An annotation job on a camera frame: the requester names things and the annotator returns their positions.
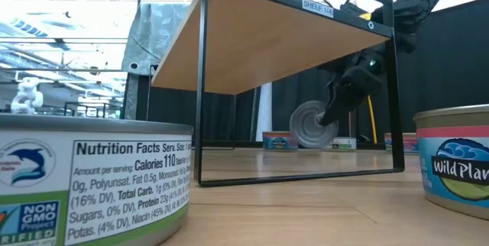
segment dolphin logo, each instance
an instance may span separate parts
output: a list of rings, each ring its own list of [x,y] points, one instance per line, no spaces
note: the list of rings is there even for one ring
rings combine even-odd
[[[21,180],[36,180],[46,175],[46,171],[44,170],[44,157],[39,153],[42,150],[43,149],[20,149],[9,154],[15,155],[22,161],[24,161],[24,159],[29,159],[37,164],[37,167],[34,169],[23,169],[15,172],[12,176],[12,185]]]

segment white pillar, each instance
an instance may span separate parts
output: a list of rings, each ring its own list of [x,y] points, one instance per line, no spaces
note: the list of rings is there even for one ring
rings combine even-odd
[[[272,83],[261,86],[258,103],[258,120],[256,141],[263,141],[263,131],[272,131]]]

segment black metal frame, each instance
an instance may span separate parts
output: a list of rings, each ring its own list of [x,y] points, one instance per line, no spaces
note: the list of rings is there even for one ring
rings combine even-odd
[[[315,14],[311,11],[306,11],[302,7],[302,0],[269,0],[276,2],[291,8],[295,8],[300,11],[306,12],[306,14]],[[303,174],[295,176],[270,176],[270,177],[255,177],[255,178],[239,178],[231,180],[202,180],[202,147],[203,140],[203,103],[205,92],[205,69],[206,69],[206,47],[207,47],[207,10],[209,0],[201,0],[200,7],[200,31],[199,31],[199,68],[198,68],[198,86],[197,86],[197,100],[196,100],[196,133],[195,133],[195,162],[194,162],[194,179],[202,187],[211,186],[234,186],[234,185],[247,185],[247,184],[259,184],[259,183],[275,183],[284,181],[297,181],[297,180],[312,180],[329,177],[339,176],[359,176],[368,174],[380,174],[380,173],[397,173],[404,171],[404,152],[403,152],[403,135],[400,127],[400,101],[399,101],[399,89],[397,84],[397,56],[396,56],[396,44],[393,31],[393,0],[376,0],[384,4],[384,23],[374,23],[374,28],[369,28],[370,21],[364,20],[354,15],[350,15],[343,11],[334,9],[334,20],[343,24],[360,28],[371,33],[376,33],[389,37],[386,42],[386,48],[388,53],[387,68],[387,88],[389,97],[389,110],[390,110],[390,132],[392,134],[393,146],[393,168],[387,170],[360,170],[353,172],[342,173],[317,173],[317,174]]]

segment nutrition facts label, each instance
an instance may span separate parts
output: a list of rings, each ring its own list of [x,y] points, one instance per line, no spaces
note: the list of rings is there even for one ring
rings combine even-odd
[[[75,141],[65,244],[120,234],[189,201],[190,141]]]

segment tuna can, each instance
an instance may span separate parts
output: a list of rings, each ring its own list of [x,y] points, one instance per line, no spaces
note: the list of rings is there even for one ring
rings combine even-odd
[[[297,151],[297,140],[289,131],[264,131],[263,149],[267,151]]]
[[[392,137],[390,133],[384,134],[385,150],[392,152]],[[405,154],[419,154],[418,138],[416,133],[403,133]]]
[[[356,151],[357,138],[336,137],[325,149],[328,151]]]
[[[420,112],[414,120],[426,198],[489,219],[489,105]]]
[[[156,245],[184,223],[193,128],[0,114],[2,245]]]

